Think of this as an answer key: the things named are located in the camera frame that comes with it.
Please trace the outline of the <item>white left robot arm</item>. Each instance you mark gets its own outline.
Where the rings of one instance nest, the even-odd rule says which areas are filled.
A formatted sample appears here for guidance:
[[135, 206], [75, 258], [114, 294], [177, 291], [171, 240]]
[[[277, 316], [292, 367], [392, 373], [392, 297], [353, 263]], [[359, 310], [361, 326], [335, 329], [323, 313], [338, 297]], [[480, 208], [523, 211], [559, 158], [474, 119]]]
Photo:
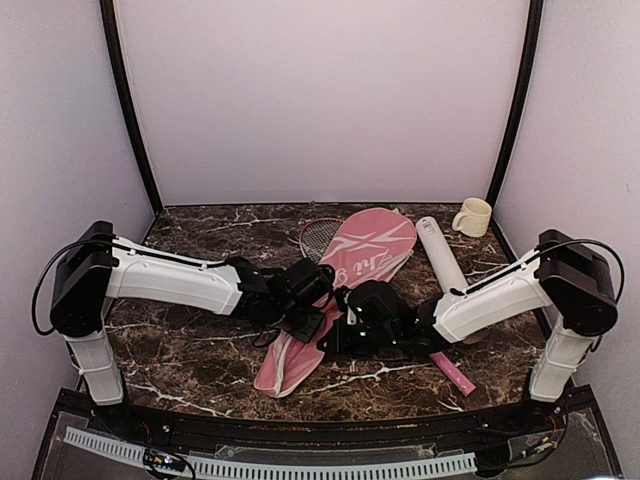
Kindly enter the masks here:
[[140, 412], [126, 401], [126, 387], [104, 327], [109, 299], [136, 298], [195, 307], [249, 322], [258, 330], [278, 329], [304, 344], [324, 322], [333, 297], [335, 270], [303, 258], [292, 266], [259, 268], [242, 257], [198, 260], [139, 245], [94, 222], [63, 247], [43, 271], [53, 272], [50, 328], [75, 357], [101, 417], [120, 436], [141, 427]]

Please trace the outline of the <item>pink racket cover bag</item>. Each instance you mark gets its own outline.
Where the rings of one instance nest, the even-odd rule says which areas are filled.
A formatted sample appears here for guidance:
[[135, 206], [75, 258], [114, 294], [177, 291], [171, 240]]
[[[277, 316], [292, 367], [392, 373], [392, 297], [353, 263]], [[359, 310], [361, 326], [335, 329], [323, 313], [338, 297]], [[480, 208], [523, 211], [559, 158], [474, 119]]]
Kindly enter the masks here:
[[[407, 217], [386, 208], [371, 208], [342, 223], [321, 262], [335, 269], [335, 288], [353, 289], [367, 280], [390, 280], [413, 253], [416, 241], [416, 229]], [[317, 343], [341, 316], [335, 301], [323, 313], [325, 320], [311, 342], [305, 344], [282, 332], [269, 345], [254, 379], [257, 391], [272, 398], [285, 397], [316, 369], [325, 355]]]

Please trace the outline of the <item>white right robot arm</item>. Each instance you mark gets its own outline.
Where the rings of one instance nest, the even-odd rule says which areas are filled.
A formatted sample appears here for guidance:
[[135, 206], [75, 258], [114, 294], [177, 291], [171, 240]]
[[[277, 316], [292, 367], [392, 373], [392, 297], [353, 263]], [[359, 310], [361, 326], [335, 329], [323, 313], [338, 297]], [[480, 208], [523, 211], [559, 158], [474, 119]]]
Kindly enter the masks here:
[[529, 396], [510, 413], [511, 426], [530, 434], [547, 420], [547, 402], [561, 397], [591, 345], [618, 320], [622, 290], [613, 286], [597, 245], [546, 230], [514, 263], [471, 286], [451, 286], [415, 308], [383, 281], [342, 287], [336, 293], [341, 316], [317, 347], [351, 357], [397, 349], [422, 358], [521, 313], [554, 307], [560, 318], [532, 370]]

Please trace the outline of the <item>white shuttlecock tube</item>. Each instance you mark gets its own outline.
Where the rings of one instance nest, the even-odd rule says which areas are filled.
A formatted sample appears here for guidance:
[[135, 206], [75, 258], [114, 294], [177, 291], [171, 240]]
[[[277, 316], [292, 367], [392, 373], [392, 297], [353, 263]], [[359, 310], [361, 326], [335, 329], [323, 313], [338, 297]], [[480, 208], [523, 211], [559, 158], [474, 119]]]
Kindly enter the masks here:
[[465, 290], [468, 282], [437, 221], [431, 216], [423, 217], [415, 229], [442, 291]]

